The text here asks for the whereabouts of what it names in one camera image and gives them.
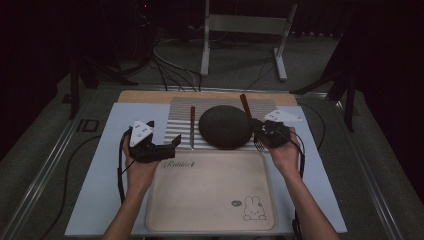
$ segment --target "wooden tray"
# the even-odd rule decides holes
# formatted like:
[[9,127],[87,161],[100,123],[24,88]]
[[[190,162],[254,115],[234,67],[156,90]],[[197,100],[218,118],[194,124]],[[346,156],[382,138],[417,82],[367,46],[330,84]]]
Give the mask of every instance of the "wooden tray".
[[259,152],[180,150],[159,164],[146,215],[150,231],[269,231],[275,224],[267,166]]

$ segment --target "metal bar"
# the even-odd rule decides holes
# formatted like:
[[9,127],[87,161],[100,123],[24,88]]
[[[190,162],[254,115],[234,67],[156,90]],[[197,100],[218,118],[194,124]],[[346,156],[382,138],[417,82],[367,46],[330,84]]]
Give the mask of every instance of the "metal bar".
[[333,110],[335,112],[338,124],[340,129],[342,129],[345,138],[352,146],[355,158],[358,160],[359,172],[364,181],[365,187],[367,188],[371,200],[374,203],[374,206],[377,210],[377,213],[380,217],[380,220],[383,224],[384,229],[386,230],[387,236],[389,239],[397,240],[404,239],[394,217],[392,216],[389,205],[384,198],[377,181],[374,178],[374,175],[371,171],[371,168],[368,165],[368,160],[364,154],[360,151],[360,146],[358,141],[353,133],[350,133],[346,128],[343,119],[343,107],[340,102],[332,102]]
[[92,91],[94,90],[87,90],[87,97],[84,99],[84,107],[80,109],[75,119],[69,121],[65,126],[65,129],[63,130],[58,141],[56,142],[56,145],[53,147],[44,165],[41,167],[40,171],[37,173],[36,177],[28,187],[23,199],[16,208],[6,228],[1,233],[0,239],[18,239],[22,228],[24,227],[32,210],[35,207],[35,204],[43,193],[43,190],[46,187],[57,164],[59,163],[61,156],[69,143],[70,138],[75,132],[74,130],[77,128],[86,103],[88,103],[92,99]]
[[285,18],[234,16],[210,14],[209,29],[224,32],[281,34],[286,26]]

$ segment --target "metal stand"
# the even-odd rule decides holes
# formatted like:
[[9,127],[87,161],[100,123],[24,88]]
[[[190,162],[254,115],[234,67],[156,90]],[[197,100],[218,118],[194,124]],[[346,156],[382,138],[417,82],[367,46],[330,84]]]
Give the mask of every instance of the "metal stand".
[[209,0],[206,0],[205,37],[200,74],[203,77],[208,76],[210,55],[209,31],[280,34],[280,46],[274,49],[274,57],[277,64],[279,79],[281,81],[286,81],[287,74],[284,67],[282,53],[287,42],[287,36],[290,33],[290,28],[293,22],[296,8],[297,4],[292,4],[289,16],[287,18],[219,15],[209,13]]

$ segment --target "hand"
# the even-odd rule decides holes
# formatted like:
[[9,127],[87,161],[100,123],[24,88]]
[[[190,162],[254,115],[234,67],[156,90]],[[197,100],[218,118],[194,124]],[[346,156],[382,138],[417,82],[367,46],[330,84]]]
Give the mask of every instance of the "hand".
[[140,163],[135,161],[129,154],[128,143],[129,136],[126,136],[123,143],[123,150],[126,157],[127,179],[128,179],[128,192],[130,191],[147,191],[153,181],[153,176],[156,167],[160,161],[153,161],[151,163]]
[[[293,127],[290,127],[289,129],[291,140],[299,146],[299,142],[295,134],[296,129]],[[288,174],[299,174],[299,150],[292,142],[288,142],[278,148],[267,147],[267,149],[271,153],[272,161],[283,176],[287,176]]]

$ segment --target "black cable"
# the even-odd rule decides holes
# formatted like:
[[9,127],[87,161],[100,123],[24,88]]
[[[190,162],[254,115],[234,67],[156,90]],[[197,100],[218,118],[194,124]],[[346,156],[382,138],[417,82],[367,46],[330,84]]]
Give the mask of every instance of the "black cable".
[[170,69],[169,67],[166,67],[164,65],[161,65],[163,68],[165,68],[168,71],[171,71],[172,73],[174,73],[175,75],[179,76],[181,79],[183,79],[195,92],[197,92],[196,88],[194,87],[193,84],[190,83],[190,81],[187,80],[187,78],[185,78],[184,76],[182,76],[181,74],[179,74],[178,72]]
[[261,70],[259,71],[259,74],[258,74],[258,78],[256,79],[256,80],[254,80],[252,83],[250,83],[249,84],[249,86],[247,86],[244,90],[243,90],[243,93],[245,93],[247,90],[249,90],[255,83],[257,83],[261,78],[263,78],[263,77],[265,77],[266,76],[266,74],[268,74],[269,73],[269,71],[271,71],[271,69],[273,69],[274,67],[271,67],[270,69],[268,69],[268,71],[265,73],[265,74],[263,74],[263,75],[261,75],[261,73],[262,73],[262,70],[264,69],[264,67],[265,67],[265,65],[266,65],[266,62],[267,62],[267,60],[268,60],[268,57],[269,57],[269,55],[270,55],[270,53],[271,52],[273,52],[272,51],[272,49],[270,49],[269,51],[268,51],[268,53],[267,53],[267,55],[266,55],[266,57],[265,57],[265,60],[264,60],[264,63],[262,64],[262,67],[261,67]]
[[131,135],[131,133],[132,133],[132,128],[130,127],[128,128],[127,131],[124,132],[124,134],[122,134],[121,141],[119,142],[118,168],[116,169],[116,171],[118,176],[118,190],[119,190],[119,197],[121,198],[121,204],[125,200],[124,185],[122,183],[122,174],[124,173],[122,171],[122,149],[123,149],[125,137],[128,135]]
[[[299,151],[299,154],[300,154],[299,174],[300,174],[300,177],[303,179],[303,172],[305,170],[305,144],[303,143],[302,138],[297,133],[292,132],[292,131],[290,131],[290,133],[293,133],[294,135],[296,135],[297,138],[299,138],[301,145],[302,145],[302,149],[301,149],[299,144],[297,144],[296,142],[291,140],[291,138],[288,139],[287,137],[285,137],[283,135],[283,137],[285,137],[287,140],[289,140],[290,143],[292,143],[297,148],[297,150]],[[293,228],[293,232],[294,232],[294,235],[296,237],[296,240],[302,240],[303,239],[302,229],[300,227],[299,217],[297,215],[296,209],[294,210],[294,219],[292,220],[292,228]]]
[[311,111],[313,111],[317,116],[318,116],[318,118],[321,120],[321,123],[322,123],[322,135],[321,135],[321,139],[319,140],[319,142],[318,142],[318,144],[317,144],[317,149],[319,150],[320,148],[321,148],[321,145],[322,145],[322,143],[324,142],[324,138],[325,138],[325,133],[326,133],[326,131],[327,131],[327,128],[326,128],[326,125],[325,125],[325,121],[324,121],[324,118],[321,116],[321,114],[319,114],[319,112],[317,111],[317,110],[315,110],[314,108],[312,108],[311,106],[309,106],[309,105],[306,105],[306,104],[304,104],[304,103],[301,103],[300,104],[301,106],[305,106],[305,107],[307,107],[307,108],[309,108]]
[[175,79],[173,79],[171,77],[171,75],[169,75],[169,73],[165,69],[160,69],[160,68],[156,68],[156,67],[153,67],[153,66],[150,66],[150,67],[153,68],[153,69],[157,69],[161,74],[163,74],[166,77],[166,79],[169,79],[171,82],[175,83],[175,85],[177,85],[179,88],[181,88],[183,91],[185,91],[185,89],[181,86],[181,84],[178,81],[176,81]]
[[58,222],[58,220],[59,220],[59,218],[60,218],[60,216],[62,215],[62,212],[63,212],[63,209],[65,208],[65,203],[66,203],[66,193],[67,193],[67,191],[68,191],[68,175],[69,175],[69,168],[70,168],[70,165],[71,165],[71,161],[72,161],[72,159],[73,159],[73,157],[75,156],[75,154],[78,152],[78,150],[82,147],[82,146],[84,146],[86,143],[88,143],[88,142],[90,142],[90,141],[92,141],[92,140],[94,140],[94,139],[96,139],[96,138],[100,138],[101,137],[101,135],[99,135],[99,136],[94,136],[94,137],[91,137],[91,138],[89,138],[89,139],[87,139],[87,140],[85,140],[83,143],[81,143],[75,150],[74,150],[74,152],[72,153],[72,155],[69,157],[69,159],[68,159],[68,163],[67,163],[67,165],[66,165],[66,171],[65,171],[65,177],[64,177],[64,187],[63,187],[63,195],[62,195],[62,203],[61,203],[61,205],[60,205],[60,209],[59,209],[59,212],[58,212],[58,214],[57,214],[57,216],[56,216],[56,218],[53,220],[53,222],[52,222],[52,224],[50,225],[50,227],[47,229],[47,231],[46,232],[44,232],[44,234],[39,238],[39,239],[44,239],[45,237],[47,237],[47,235],[50,233],[50,231],[53,229],[53,227],[56,225],[56,223]]
[[153,60],[155,61],[156,65],[158,66],[159,73],[160,73],[160,75],[161,75],[161,77],[162,77],[163,85],[165,86],[165,91],[168,91],[168,85],[166,84],[165,78],[163,77],[163,73],[162,73],[162,71],[161,71],[161,69],[160,69],[159,62],[158,62],[158,60],[156,59],[156,57],[153,57]]

